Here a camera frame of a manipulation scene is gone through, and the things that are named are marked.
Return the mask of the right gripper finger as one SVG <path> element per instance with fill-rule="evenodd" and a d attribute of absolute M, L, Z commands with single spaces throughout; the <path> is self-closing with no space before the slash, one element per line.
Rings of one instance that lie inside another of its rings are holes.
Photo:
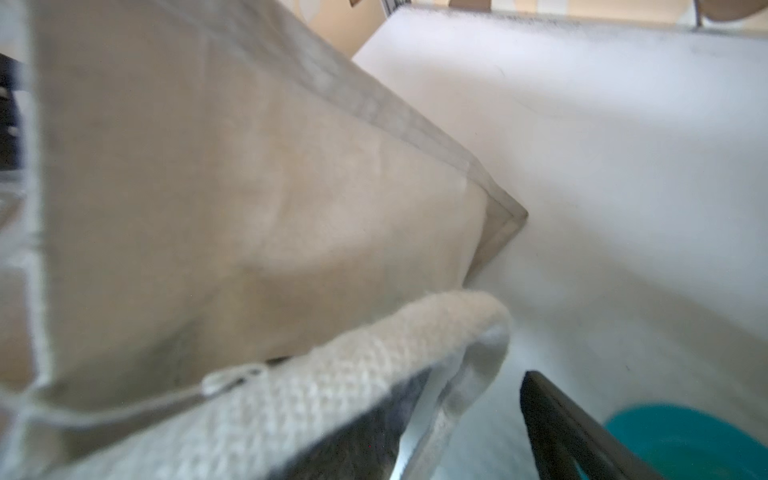
<path fill-rule="evenodd" d="M 539 371 L 524 374 L 520 408 L 541 479 L 661 477 Z"/>

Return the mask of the white canvas grocery bag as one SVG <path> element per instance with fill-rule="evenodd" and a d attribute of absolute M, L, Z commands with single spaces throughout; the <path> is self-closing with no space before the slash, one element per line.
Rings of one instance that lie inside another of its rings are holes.
<path fill-rule="evenodd" d="M 462 358 L 430 478 L 507 355 L 465 289 L 526 209 L 278 1 L 5 1 L 5 479 L 338 478 L 317 459 Z"/>

